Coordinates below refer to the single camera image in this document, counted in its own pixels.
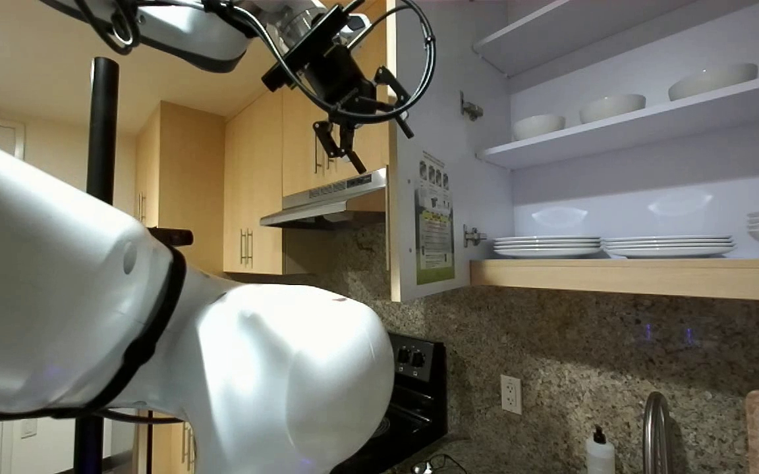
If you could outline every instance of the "stove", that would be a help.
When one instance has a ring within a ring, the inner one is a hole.
[[[445,347],[437,340],[391,335],[396,387],[371,439],[333,474],[382,474],[449,432]]]

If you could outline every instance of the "stainless steel range hood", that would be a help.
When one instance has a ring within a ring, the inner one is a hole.
[[[264,227],[333,228],[384,211],[384,169],[316,189],[288,194],[281,211],[264,215]]]

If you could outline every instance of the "faucet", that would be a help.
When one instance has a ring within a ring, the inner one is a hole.
[[[661,391],[652,391],[644,412],[644,474],[670,474],[670,408]]]

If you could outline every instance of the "soap dispenser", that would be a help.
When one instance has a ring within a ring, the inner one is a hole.
[[[584,439],[588,451],[588,474],[613,474],[613,445],[606,439],[602,427],[594,427],[594,435]]]

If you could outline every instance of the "ceiling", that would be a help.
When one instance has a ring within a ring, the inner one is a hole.
[[[254,41],[231,73],[209,73],[152,48],[115,54],[94,31],[39,0],[0,0],[0,113],[88,123],[94,54],[118,62],[118,128],[136,131],[158,99],[234,116],[271,66]]]

